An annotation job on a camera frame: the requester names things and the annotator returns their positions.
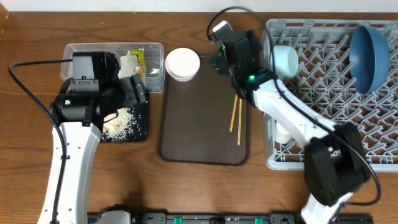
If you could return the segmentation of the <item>yellow snack wrapper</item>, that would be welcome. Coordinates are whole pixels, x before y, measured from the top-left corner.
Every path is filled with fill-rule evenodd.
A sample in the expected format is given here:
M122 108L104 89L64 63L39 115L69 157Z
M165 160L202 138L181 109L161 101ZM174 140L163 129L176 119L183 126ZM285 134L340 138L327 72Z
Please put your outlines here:
M134 69L135 73L141 77L143 84L146 84L146 61L145 61L145 54L144 49L132 49L131 54L133 57L137 58L138 66Z

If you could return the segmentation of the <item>white tissue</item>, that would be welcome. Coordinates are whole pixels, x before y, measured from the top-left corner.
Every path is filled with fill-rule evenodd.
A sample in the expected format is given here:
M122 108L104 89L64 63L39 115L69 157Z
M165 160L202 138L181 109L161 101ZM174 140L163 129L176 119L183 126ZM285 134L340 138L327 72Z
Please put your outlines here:
M136 70L138 69L139 62L135 55L132 54L131 51L128 51L125 56L120 58L121 61L121 69L118 73L118 78L126 78L136 74Z

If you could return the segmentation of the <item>light blue bowl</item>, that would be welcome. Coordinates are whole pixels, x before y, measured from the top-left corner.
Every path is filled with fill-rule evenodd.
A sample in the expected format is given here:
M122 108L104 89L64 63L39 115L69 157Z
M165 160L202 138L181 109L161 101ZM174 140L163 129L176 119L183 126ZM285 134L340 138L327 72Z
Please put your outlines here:
M270 63L273 67L275 62L276 72L280 80L293 78L299 68L299 59L295 49L287 45L276 45L270 56Z

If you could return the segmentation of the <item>pink bowl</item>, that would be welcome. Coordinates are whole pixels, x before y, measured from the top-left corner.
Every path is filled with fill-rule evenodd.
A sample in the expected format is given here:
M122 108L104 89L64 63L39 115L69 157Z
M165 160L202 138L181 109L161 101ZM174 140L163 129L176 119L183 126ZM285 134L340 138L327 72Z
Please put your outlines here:
M192 49L174 49L165 59L165 69L167 73L179 82L191 80L197 74L199 68L200 57Z

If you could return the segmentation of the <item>white paper cup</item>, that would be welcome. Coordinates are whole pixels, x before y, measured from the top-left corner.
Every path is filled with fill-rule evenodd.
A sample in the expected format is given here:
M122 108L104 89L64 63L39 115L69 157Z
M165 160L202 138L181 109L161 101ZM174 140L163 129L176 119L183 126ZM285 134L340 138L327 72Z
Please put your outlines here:
M275 123L275 141L280 144L287 144L293 140L293 137L286 131L280 123Z

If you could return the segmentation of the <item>dark blue plate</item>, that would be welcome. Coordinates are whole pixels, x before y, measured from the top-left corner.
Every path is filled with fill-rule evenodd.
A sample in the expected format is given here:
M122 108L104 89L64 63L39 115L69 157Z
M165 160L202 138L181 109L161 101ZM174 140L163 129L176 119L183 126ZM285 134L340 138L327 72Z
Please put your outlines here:
M360 94L378 90L389 73L389 46L382 32L374 27L357 27L349 45L349 61L353 64L351 76L356 79L355 89Z

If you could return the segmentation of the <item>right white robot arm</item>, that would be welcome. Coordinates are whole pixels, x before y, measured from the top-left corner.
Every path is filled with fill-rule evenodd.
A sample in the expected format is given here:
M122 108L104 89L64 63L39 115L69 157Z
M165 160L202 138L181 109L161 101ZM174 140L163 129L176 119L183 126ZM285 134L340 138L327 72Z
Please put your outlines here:
M251 30L226 26L206 33L238 96L282 126L278 141L294 139L304 150L310 197L304 223L332 223L350 197L374 175L364 157L358 129L339 125L312 110L286 89L283 79L298 70L298 55L286 45L261 44Z

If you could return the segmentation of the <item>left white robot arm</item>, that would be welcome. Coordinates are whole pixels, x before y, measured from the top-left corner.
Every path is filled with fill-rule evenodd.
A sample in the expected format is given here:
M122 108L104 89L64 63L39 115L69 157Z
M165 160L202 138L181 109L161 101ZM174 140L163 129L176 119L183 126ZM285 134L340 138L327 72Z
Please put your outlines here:
M105 118L148 102L139 75L119 78L111 52L75 52L72 77L50 105L53 156L39 223L87 223L91 169Z

